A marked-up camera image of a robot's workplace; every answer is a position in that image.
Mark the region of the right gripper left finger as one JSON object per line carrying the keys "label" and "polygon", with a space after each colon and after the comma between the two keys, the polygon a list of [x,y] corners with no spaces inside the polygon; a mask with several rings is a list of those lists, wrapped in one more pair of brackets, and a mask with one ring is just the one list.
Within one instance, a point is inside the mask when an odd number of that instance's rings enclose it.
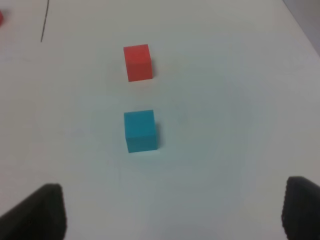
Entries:
{"label": "right gripper left finger", "polygon": [[2,240],[63,240],[67,214],[63,188],[48,183],[0,217]]}

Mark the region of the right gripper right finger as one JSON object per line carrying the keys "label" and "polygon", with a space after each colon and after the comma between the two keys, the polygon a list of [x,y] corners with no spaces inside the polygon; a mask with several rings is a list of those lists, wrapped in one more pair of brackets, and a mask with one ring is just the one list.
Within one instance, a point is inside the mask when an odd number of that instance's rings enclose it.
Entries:
{"label": "right gripper right finger", "polygon": [[288,240],[320,238],[320,186],[302,176],[287,179],[281,213]]}

